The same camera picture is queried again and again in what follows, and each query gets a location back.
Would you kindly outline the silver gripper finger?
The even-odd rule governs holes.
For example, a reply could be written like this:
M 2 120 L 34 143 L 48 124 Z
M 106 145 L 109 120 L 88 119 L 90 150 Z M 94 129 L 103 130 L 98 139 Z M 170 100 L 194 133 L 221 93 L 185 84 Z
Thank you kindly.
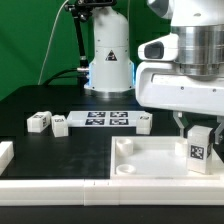
M 220 144 L 223 139 L 222 132 L 224 131 L 224 116 L 217 116 L 217 123 L 219 125 L 214 132 L 215 144 Z
M 187 121 L 185 114 L 180 111 L 174 111 L 173 118 L 179 127 L 180 136 L 183 137 L 185 135 L 185 129 L 188 126 L 188 121 Z

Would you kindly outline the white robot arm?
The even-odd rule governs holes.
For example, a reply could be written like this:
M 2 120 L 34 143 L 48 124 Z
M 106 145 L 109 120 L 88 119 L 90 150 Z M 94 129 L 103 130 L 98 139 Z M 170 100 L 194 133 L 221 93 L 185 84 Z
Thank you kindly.
M 94 11 L 95 57 L 87 89 L 108 97 L 128 88 L 139 104 L 213 115 L 224 131 L 224 0 L 147 0 L 170 33 L 139 46 L 129 60 L 128 23 L 109 6 Z

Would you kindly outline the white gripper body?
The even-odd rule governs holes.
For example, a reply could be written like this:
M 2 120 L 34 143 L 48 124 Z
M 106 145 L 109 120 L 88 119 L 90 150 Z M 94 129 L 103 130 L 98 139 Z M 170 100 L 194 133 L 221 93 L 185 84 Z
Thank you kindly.
M 221 46 L 170 33 L 139 46 L 136 99 L 147 108 L 224 116 Z

